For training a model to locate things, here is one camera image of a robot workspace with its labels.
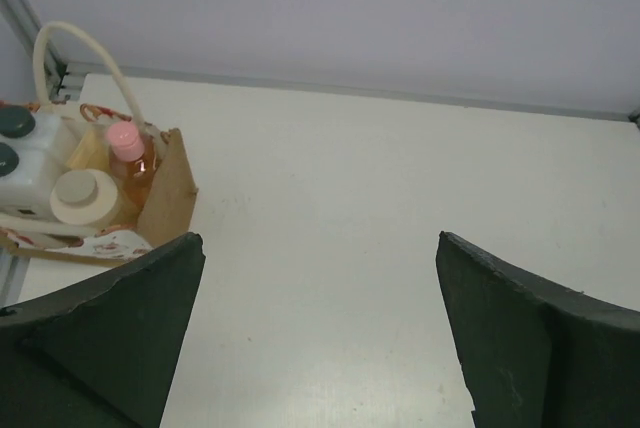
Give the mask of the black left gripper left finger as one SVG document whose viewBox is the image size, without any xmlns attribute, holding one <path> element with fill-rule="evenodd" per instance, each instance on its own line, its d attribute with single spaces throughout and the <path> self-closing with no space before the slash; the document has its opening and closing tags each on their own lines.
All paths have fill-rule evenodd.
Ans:
<svg viewBox="0 0 640 428">
<path fill-rule="evenodd" d="M 2 426 L 159 426 L 204 265 L 186 233 L 2 308 Z"/>
</svg>

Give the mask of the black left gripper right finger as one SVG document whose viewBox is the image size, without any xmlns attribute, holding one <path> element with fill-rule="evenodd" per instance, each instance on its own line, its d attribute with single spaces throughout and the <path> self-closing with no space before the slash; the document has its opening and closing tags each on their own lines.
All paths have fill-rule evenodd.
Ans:
<svg viewBox="0 0 640 428">
<path fill-rule="evenodd" d="M 450 232 L 436 270 L 475 426 L 638 426 L 638 312 Z"/>
</svg>

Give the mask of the white bottle black cap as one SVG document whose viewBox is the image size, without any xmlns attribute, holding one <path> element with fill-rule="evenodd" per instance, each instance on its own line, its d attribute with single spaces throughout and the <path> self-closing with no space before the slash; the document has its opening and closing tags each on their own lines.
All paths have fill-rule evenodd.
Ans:
<svg viewBox="0 0 640 428">
<path fill-rule="evenodd" d="M 1 108 L 1 140 L 60 156 L 68 156 L 77 145 L 77 138 L 61 116 L 31 112 L 18 105 Z"/>
<path fill-rule="evenodd" d="M 1 143 L 1 208 L 16 216 L 50 217 L 50 196 L 63 167 L 40 149 Z"/>
</svg>

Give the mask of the orange bottle pink cap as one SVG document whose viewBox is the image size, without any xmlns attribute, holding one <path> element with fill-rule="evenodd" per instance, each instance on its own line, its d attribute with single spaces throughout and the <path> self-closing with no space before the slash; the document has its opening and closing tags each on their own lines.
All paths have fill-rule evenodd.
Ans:
<svg viewBox="0 0 640 428">
<path fill-rule="evenodd" d="M 111 125 L 105 133 L 111 174 L 124 194 L 141 211 L 158 168 L 153 138 L 129 121 Z"/>
</svg>

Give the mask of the cream round bottle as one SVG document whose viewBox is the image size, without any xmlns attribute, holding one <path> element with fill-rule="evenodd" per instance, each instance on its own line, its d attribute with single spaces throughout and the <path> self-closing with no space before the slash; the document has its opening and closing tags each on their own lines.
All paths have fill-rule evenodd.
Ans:
<svg viewBox="0 0 640 428">
<path fill-rule="evenodd" d="M 56 181 L 50 207 L 62 223 L 105 229 L 133 217 L 116 182 L 104 171 L 71 170 Z"/>
</svg>

